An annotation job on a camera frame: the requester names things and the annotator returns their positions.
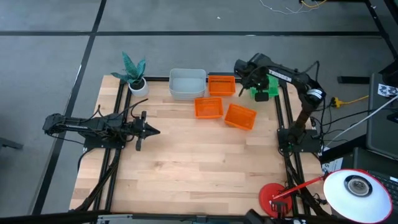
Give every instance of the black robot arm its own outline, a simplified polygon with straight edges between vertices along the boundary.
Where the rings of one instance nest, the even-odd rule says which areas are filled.
[[[136,150],[141,150],[141,141],[148,136],[160,134],[160,131],[146,123],[146,111],[141,117],[134,117],[131,122],[126,122],[123,113],[113,113],[97,118],[71,118],[61,114],[53,114],[45,119],[43,130],[52,136],[64,131],[74,131],[85,138],[84,146],[87,148],[123,148],[125,143],[138,137]]]
[[[305,72],[299,72],[297,69],[278,65],[263,54],[256,54],[249,61],[237,60],[234,66],[235,74],[242,78],[242,90],[254,87],[258,90],[255,95],[256,101],[267,101],[267,93],[263,90],[269,87],[269,78],[267,75],[293,84],[297,89],[298,98],[302,103],[302,110],[297,120],[290,126],[289,130],[280,134],[279,142],[283,148],[292,144],[298,144],[299,139],[305,132],[305,123],[310,118],[320,103],[325,99],[326,93],[319,83],[311,79]]]

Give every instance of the potted plant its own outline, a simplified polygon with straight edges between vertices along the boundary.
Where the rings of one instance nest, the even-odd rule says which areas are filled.
[[[134,96],[146,96],[149,92],[149,87],[144,78],[145,59],[142,59],[137,66],[135,66],[125,52],[122,54],[127,74],[121,75],[117,72],[112,72],[111,74],[114,77],[127,82],[129,84],[129,89]]]

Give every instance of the orange plastic container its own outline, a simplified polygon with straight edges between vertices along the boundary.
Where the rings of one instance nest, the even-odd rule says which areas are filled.
[[[235,77],[209,75],[209,93],[211,96],[232,96],[235,93]]]
[[[243,106],[230,104],[225,116],[225,123],[244,130],[252,130],[257,112]]]
[[[223,116],[223,102],[220,97],[196,98],[195,116],[198,119],[213,119]]]

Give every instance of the wooden tabletop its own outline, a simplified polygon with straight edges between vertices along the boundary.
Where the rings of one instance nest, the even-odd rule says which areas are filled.
[[[228,126],[223,118],[195,119],[193,102],[174,101],[168,82],[148,84],[149,100],[137,106],[134,114],[146,110],[147,122],[161,134],[144,140],[141,152],[135,150],[135,140],[122,150],[111,211],[244,215],[253,208],[266,215],[258,202],[261,187],[286,181],[284,160],[277,152],[275,101],[256,103],[248,91],[238,98],[239,84],[234,96],[223,97],[224,116],[230,103],[257,111],[253,130],[244,131]],[[102,114],[113,112],[118,86],[118,79],[104,76],[97,100]],[[300,101],[293,86],[288,85],[288,92],[295,118]],[[131,104],[142,99],[132,97]],[[283,96],[281,101],[287,124]],[[103,155],[104,149],[95,149],[83,158],[70,208],[79,206],[93,190]],[[313,155],[301,153],[301,159],[306,180],[322,174]],[[308,189],[324,198],[322,183]],[[100,208],[105,199],[103,194]]]

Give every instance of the white lamp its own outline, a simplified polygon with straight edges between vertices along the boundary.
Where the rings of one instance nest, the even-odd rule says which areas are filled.
[[[267,184],[259,194],[260,206],[268,215],[277,217],[272,204],[285,202],[287,206],[282,212],[286,214],[292,208],[289,194],[322,179],[323,177],[317,177],[283,192],[284,186]],[[332,172],[323,184],[323,193],[336,212],[354,222],[382,222],[392,212],[392,202],[387,190],[378,180],[362,170],[341,169]]]
[[[323,184],[323,193],[336,212],[355,222],[382,222],[392,212],[387,190],[365,171],[342,169],[331,173]]]

